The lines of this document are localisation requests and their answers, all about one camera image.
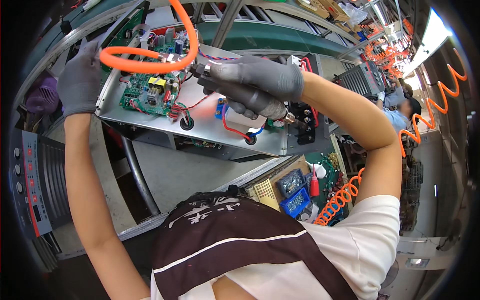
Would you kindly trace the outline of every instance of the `purple fan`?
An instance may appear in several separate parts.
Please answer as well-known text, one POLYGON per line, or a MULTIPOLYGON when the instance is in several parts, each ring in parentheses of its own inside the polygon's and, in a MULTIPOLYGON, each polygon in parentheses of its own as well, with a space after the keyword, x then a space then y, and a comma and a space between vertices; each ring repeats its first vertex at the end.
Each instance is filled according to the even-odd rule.
POLYGON ((51 114, 59 104, 59 94, 55 87, 57 80, 53 77, 47 77, 42 81, 39 88, 33 91, 27 98, 27 110, 38 114, 51 114))

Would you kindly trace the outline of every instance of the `brown apron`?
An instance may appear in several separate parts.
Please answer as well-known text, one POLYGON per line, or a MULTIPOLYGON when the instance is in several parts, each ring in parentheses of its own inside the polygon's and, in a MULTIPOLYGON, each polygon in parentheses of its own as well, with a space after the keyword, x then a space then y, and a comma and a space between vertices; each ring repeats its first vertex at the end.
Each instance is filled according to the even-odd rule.
POLYGON ((348 283, 295 219, 230 185, 178 204, 159 230, 153 269, 165 300, 251 264, 303 261, 333 300, 357 299, 348 283))

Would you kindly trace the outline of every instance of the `white t-shirt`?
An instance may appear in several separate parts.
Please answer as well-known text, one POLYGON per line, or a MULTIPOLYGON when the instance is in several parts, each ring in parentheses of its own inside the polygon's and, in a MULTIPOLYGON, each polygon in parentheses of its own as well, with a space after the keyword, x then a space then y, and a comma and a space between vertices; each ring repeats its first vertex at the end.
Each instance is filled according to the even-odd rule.
MULTIPOLYGON (((359 299, 376 299, 380 284, 395 261, 400 239, 399 201, 379 195, 364 199, 333 227, 300 222, 320 251, 339 270, 359 299)), ((258 300, 331 299, 303 261, 251 264, 225 274, 258 300)), ((179 300, 213 300, 212 284, 189 290, 179 300)), ((150 296, 163 300, 152 273, 150 296)))

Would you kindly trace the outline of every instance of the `gray work glove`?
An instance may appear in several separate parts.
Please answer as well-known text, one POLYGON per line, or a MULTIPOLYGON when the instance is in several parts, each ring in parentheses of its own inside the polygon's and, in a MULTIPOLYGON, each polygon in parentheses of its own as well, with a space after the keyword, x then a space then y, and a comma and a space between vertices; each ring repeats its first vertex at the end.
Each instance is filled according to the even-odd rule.
MULTIPOLYGON (((238 60, 212 64, 210 76, 236 84, 248 84, 273 95, 278 101, 298 101, 303 92, 303 75, 297 65, 283 65, 272 60, 245 55, 238 60)), ((253 111, 249 99, 228 99, 228 105, 237 113, 252 120, 258 111, 253 111)))
POLYGON ((65 65, 57 82, 57 93, 65 107, 65 117, 94 113, 100 92, 100 60, 96 57, 97 41, 89 42, 65 65))

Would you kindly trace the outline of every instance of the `blue shirt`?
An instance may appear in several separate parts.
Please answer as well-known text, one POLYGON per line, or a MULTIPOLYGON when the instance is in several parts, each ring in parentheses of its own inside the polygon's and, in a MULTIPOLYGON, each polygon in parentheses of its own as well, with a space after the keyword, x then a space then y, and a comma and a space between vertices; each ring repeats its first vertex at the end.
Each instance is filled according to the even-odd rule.
POLYGON ((403 95, 403 88, 401 86, 395 88, 395 91, 393 93, 390 93, 385 96, 384 100, 384 106, 386 108, 399 105, 405 101, 405 96, 403 95))
POLYGON ((398 134, 398 132, 402 129, 407 129, 407 124, 408 124, 408 118, 399 113, 396 110, 388 110, 388 109, 383 109, 384 114, 387 116, 388 120, 392 124, 393 128, 395 129, 395 132, 398 134))

